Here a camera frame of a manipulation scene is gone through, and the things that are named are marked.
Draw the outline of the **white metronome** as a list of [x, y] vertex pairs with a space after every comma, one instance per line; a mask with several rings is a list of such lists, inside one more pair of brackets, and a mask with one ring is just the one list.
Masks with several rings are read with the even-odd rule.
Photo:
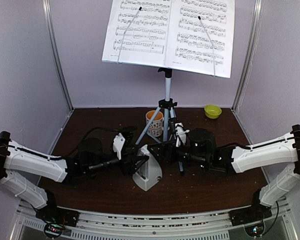
[[145, 144], [138, 150], [138, 157], [149, 157], [148, 160], [132, 175], [134, 183], [143, 191], [147, 192], [162, 178], [163, 173], [155, 156], [148, 150]]

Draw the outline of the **sheet music page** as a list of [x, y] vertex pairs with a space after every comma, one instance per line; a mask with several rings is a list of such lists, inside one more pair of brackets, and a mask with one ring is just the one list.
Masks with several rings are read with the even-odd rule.
[[229, 79], [235, 29], [234, 0], [174, 0], [165, 65]]
[[163, 67], [171, 7], [170, 0], [114, 0], [102, 61]]

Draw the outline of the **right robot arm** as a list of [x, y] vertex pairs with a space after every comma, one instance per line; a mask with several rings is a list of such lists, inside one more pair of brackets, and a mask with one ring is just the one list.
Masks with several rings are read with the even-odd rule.
[[237, 142], [217, 146], [213, 132], [204, 128], [185, 130], [177, 124], [176, 138], [151, 144], [146, 149], [168, 164], [198, 164], [204, 170], [223, 176], [269, 165], [287, 163], [286, 168], [266, 186], [258, 189], [248, 207], [231, 210], [233, 226], [262, 221], [272, 216], [271, 207], [300, 183], [300, 125], [278, 138], [252, 145]]

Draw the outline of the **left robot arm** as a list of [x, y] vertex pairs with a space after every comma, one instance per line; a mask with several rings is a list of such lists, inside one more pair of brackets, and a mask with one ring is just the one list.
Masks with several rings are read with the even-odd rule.
[[45, 222], [70, 224], [76, 221], [78, 212], [67, 213], [57, 206], [55, 195], [28, 181], [19, 172], [27, 172], [55, 182], [76, 185], [97, 173], [113, 167], [124, 175], [133, 175], [149, 159], [131, 144], [128, 134], [118, 133], [113, 140], [112, 153], [103, 152], [102, 142], [95, 137], [83, 139], [73, 153], [65, 156], [44, 154], [18, 144], [10, 133], [0, 133], [0, 185], [16, 197], [27, 201], [34, 208], [36, 217]]

